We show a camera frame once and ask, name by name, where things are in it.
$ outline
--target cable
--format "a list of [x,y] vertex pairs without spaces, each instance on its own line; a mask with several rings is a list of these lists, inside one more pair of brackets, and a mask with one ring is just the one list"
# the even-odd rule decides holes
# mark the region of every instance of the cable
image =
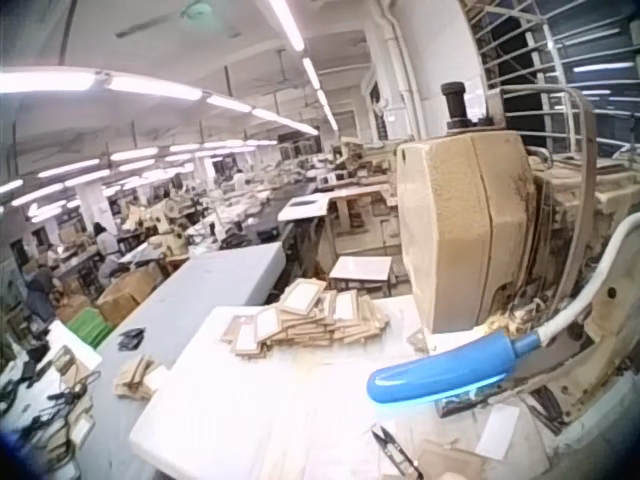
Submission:
[[640,213],[629,215],[618,225],[616,231],[611,237],[607,245],[600,263],[596,271],[591,276],[589,282],[585,285],[578,296],[564,310],[560,311],[555,317],[549,320],[536,330],[542,346],[547,345],[549,341],[558,335],[562,330],[567,328],[573,321],[589,306],[593,297],[602,288],[604,281],[607,279],[613,262],[620,251],[622,242],[629,234],[640,227]]

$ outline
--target person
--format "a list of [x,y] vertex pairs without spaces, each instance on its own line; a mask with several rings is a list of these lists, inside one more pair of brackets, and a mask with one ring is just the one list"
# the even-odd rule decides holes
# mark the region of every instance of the person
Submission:
[[236,192],[241,192],[247,186],[247,176],[240,169],[233,176],[233,184],[235,186]]
[[47,262],[47,249],[40,248],[40,255],[37,258],[37,270],[26,282],[27,298],[25,305],[27,309],[43,324],[48,324],[56,316],[55,308],[51,303],[50,295],[54,291],[63,291],[62,282],[58,280]]
[[122,258],[118,241],[100,222],[93,224],[98,250],[104,257],[104,263],[98,269],[98,280],[103,287],[111,283],[111,275],[120,269],[118,260]]

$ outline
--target ceiling light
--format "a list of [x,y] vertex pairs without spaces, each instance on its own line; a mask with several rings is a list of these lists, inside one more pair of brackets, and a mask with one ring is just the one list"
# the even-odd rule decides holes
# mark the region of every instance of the ceiling light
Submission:
[[125,178],[124,180],[120,180],[119,182],[116,182],[116,184],[117,185],[123,185],[125,183],[135,182],[136,180],[140,180],[140,177],[138,175],[134,175],[133,177]]
[[63,207],[66,204],[67,204],[66,200],[60,200],[59,202],[51,203],[49,205],[45,205],[44,207],[38,208],[37,203],[32,203],[31,206],[29,207],[29,211],[27,212],[27,215],[29,217],[39,217],[40,215],[44,215],[47,212],[49,212],[49,210]]
[[584,67],[575,67],[574,72],[593,72],[596,70],[615,70],[619,68],[628,68],[635,66],[633,62],[619,62],[619,63],[599,63],[596,65],[585,65]]
[[305,57],[302,59],[302,65],[304,65],[304,69],[307,71],[307,75],[309,76],[309,80],[311,80],[311,85],[316,90],[320,90],[320,79],[318,78],[318,74],[316,73],[315,68],[313,68],[313,63],[311,63],[311,59]]
[[273,10],[276,12],[278,20],[280,20],[282,28],[287,34],[287,37],[289,37],[289,41],[295,51],[301,52],[304,50],[304,40],[302,40],[302,35],[300,35],[300,30],[298,30],[296,21],[293,19],[293,15],[291,15],[291,10],[289,10],[287,2],[285,0],[269,0],[269,3],[271,3]]
[[41,188],[40,190],[36,190],[35,192],[28,193],[27,195],[23,195],[22,197],[16,198],[11,205],[14,207],[18,207],[20,205],[24,205],[25,203],[29,203],[32,200],[37,198],[44,197],[45,195],[49,195],[50,193],[57,192],[64,188],[64,184],[62,183],[54,183],[53,185],[49,185],[48,187]]
[[149,160],[142,160],[141,162],[133,162],[127,163],[126,165],[122,165],[118,168],[121,172],[128,172],[129,170],[137,170],[138,168],[148,167],[149,165],[153,165],[156,163],[155,158],[151,158]]
[[105,197],[110,197],[111,195],[113,195],[114,193],[116,193],[116,192],[117,192],[118,190],[120,190],[120,189],[122,189],[122,186],[120,186],[120,185],[114,185],[114,186],[112,186],[112,187],[105,188],[105,189],[102,191],[102,194],[103,194]]
[[72,178],[71,180],[67,180],[64,182],[65,187],[73,187],[75,185],[80,185],[82,183],[91,182],[93,180],[97,180],[98,178],[106,177],[111,173],[111,170],[108,168],[104,170],[98,170],[97,172],[88,173],[86,175],[81,175],[76,178]]
[[638,97],[609,97],[613,102],[640,102]]
[[210,157],[216,154],[216,150],[203,150],[202,152],[196,152],[196,158]]
[[110,90],[120,92],[142,93],[162,97],[181,98],[183,100],[198,100],[202,97],[202,90],[180,83],[167,82],[147,77],[133,77],[116,75],[107,84]]
[[254,108],[251,111],[251,114],[255,115],[256,117],[262,118],[264,120],[271,120],[274,122],[277,122],[280,119],[280,117],[275,113],[270,112],[268,110],[263,110],[262,108]]
[[56,215],[58,215],[61,212],[62,212],[62,208],[60,208],[60,207],[54,208],[53,210],[49,210],[46,213],[43,213],[42,215],[38,215],[37,217],[33,217],[31,219],[31,223],[40,223],[43,220],[46,220],[47,218],[55,217]]
[[323,107],[326,107],[327,105],[329,105],[329,102],[327,101],[327,96],[324,94],[324,92],[322,90],[318,90],[318,100],[320,100],[320,103],[322,104]]
[[111,155],[111,160],[119,162],[122,160],[131,160],[133,158],[150,157],[158,153],[158,147],[139,148],[137,150],[127,150],[126,152],[118,152]]
[[83,91],[95,79],[95,74],[89,72],[5,72],[0,74],[0,93]]
[[21,187],[23,183],[24,183],[24,180],[14,180],[13,182],[0,185],[0,193],[6,193],[9,190],[13,190],[14,188]]
[[253,152],[255,151],[256,147],[238,147],[238,148],[232,148],[231,152],[232,153],[245,153],[245,152]]
[[164,157],[167,162],[179,162],[181,160],[188,160],[193,156],[192,153],[180,153],[178,155],[169,155]]
[[266,146],[266,145],[277,145],[278,142],[275,140],[247,140],[245,145],[249,147],[257,147],[257,146]]
[[92,165],[97,165],[100,163],[99,158],[94,158],[92,160],[85,160],[83,162],[72,163],[71,165],[65,165],[64,167],[52,168],[51,170],[45,170],[44,172],[40,172],[38,177],[47,178],[53,175],[58,175],[60,173],[71,172],[73,170],[79,170],[85,167],[91,167]]
[[185,145],[171,145],[169,147],[170,152],[189,152],[191,150],[197,150],[200,148],[199,143],[187,143]]
[[334,132],[338,131],[338,124],[336,123],[336,119],[333,117],[333,113],[331,113],[331,109],[328,105],[324,107],[324,113],[329,119],[329,123],[331,124],[331,128],[333,128]]
[[207,103],[217,105],[218,107],[230,108],[231,110],[243,113],[249,113],[251,111],[251,107],[246,103],[238,102],[231,98],[220,97],[218,95],[211,95],[207,98]]

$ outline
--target pillar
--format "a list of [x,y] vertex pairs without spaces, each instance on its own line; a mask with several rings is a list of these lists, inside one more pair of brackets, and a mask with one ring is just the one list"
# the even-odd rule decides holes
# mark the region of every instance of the pillar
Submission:
[[95,222],[99,222],[112,234],[118,233],[109,202],[102,193],[100,182],[78,185],[76,193],[80,199],[80,213],[88,231],[92,230]]

